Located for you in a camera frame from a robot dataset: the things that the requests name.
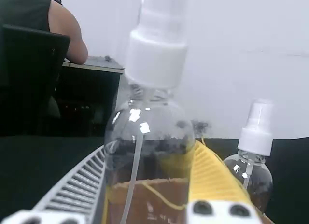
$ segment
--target yellow plastic part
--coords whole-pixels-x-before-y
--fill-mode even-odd
[[[249,195],[218,155],[196,141],[189,201],[227,200],[251,204]]]

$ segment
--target person's arm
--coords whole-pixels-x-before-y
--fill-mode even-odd
[[[67,35],[71,38],[67,59],[76,64],[85,63],[88,58],[88,50],[82,39],[81,28],[73,14],[52,0],[48,20],[52,33]]]

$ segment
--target brown liquid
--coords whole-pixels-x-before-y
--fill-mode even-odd
[[[164,202],[146,183],[167,201],[177,205],[175,209]],[[136,182],[126,224],[183,224],[188,201],[189,181],[182,178],[139,180]],[[124,211],[129,182],[119,183],[107,189],[107,212],[103,224],[120,224]]]

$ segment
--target spray pump cap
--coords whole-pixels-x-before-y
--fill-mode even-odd
[[[144,0],[140,22],[130,34],[126,77],[147,88],[179,84],[185,62],[187,0]]]
[[[255,101],[250,109],[247,125],[242,129],[238,149],[270,156],[273,136],[270,120],[273,104],[266,100]]]

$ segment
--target black sleeveless top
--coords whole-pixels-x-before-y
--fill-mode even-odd
[[[42,31],[50,31],[48,12],[51,0],[0,0],[0,20]]]

